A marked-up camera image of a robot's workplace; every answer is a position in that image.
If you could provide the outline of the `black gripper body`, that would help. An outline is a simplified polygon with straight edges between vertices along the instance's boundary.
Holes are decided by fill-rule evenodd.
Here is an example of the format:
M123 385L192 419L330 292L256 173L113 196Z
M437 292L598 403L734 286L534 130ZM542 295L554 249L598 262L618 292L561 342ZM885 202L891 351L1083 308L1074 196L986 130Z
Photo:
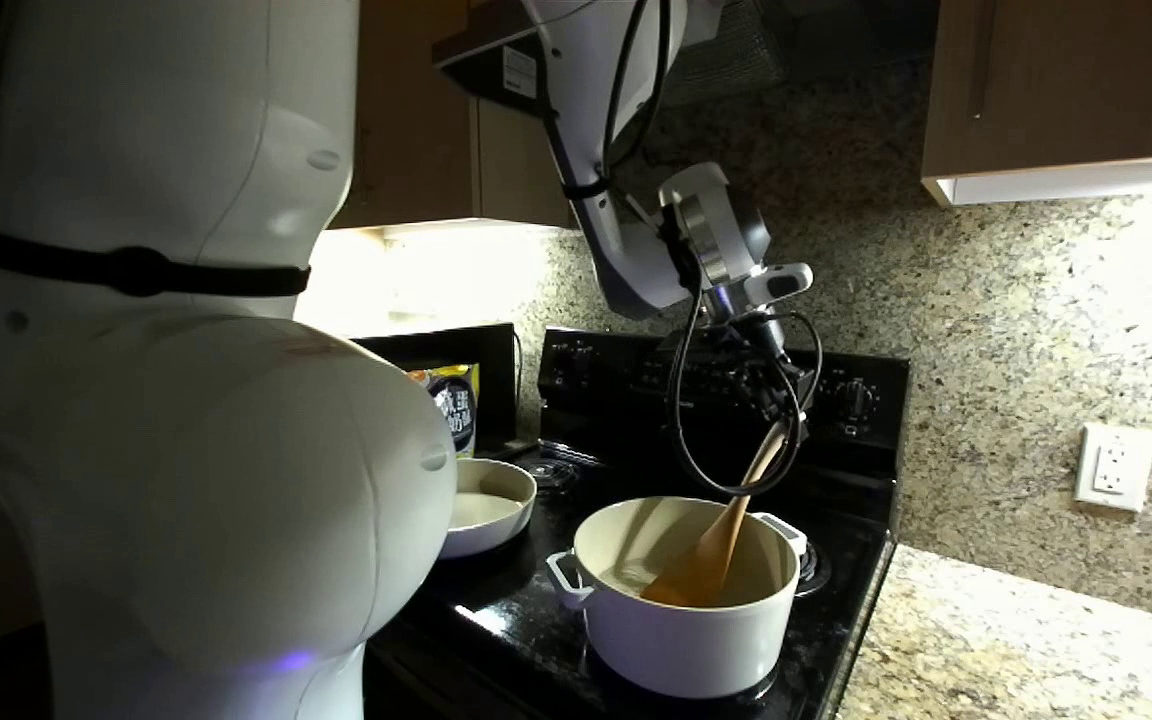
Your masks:
M749 304L734 317L734 327L768 361L774 373L791 378L790 342L774 304Z

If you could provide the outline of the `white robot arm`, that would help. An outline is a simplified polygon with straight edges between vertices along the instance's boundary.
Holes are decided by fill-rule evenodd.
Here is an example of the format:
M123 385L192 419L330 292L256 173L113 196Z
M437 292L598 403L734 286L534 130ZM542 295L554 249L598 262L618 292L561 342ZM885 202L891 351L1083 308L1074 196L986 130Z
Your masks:
M362 0L0 0L0 510L55 720L366 720L441 558L422 385L294 304Z

